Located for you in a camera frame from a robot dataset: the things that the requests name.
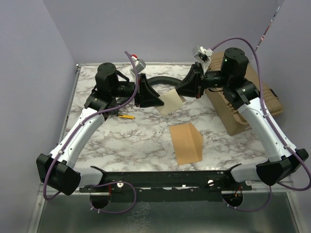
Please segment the brown kraft envelope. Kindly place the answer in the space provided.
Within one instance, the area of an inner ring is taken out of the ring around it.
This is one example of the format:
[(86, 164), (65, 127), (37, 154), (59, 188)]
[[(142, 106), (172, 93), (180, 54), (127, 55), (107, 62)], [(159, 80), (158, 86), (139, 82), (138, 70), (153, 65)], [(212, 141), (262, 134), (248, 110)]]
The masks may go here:
[(173, 125), (169, 129), (179, 166), (202, 161), (203, 136), (192, 123)]

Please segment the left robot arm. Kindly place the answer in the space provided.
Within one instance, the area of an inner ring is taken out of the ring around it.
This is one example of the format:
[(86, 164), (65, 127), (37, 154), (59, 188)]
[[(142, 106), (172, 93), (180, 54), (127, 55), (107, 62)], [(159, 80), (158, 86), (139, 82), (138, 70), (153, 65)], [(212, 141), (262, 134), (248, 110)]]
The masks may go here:
[(103, 172), (97, 168), (78, 171), (75, 165), (86, 143), (110, 114), (116, 114), (132, 100), (138, 107), (163, 106), (159, 94), (142, 73), (145, 68), (143, 60), (135, 61), (130, 69), (134, 80), (130, 81), (113, 63), (98, 66), (95, 85), (76, 123), (49, 154), (40, 154), (36, 159), (44, 188), (49, 186), (68, 196), (78, 187), (88, 185), (98, 192), (106, 189), (107, 179)]

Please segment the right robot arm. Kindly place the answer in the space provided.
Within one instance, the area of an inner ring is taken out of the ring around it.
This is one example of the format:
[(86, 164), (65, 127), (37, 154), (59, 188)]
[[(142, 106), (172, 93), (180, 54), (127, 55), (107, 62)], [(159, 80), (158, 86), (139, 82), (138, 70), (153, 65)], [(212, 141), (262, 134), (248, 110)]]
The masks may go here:
[(197, 62), (176, 86), (177, 93), (199, 99), (206, 89), (221, 88), (225, 99), (256, 133), (268, 157), (265, 162), (233, 167), (223, 178), (224, 186), (234, 190), (244, 181), (262, 181), (272, 186), (294, 173), (309, 155), (285, 136), (266, 105), (261, 103), (259, 89), (245, 78), (248, 58), (244, 51), (226, 49), (219, 71), (208, 70), (213, 54), (211, 49), (196, 46), (192, 53)]

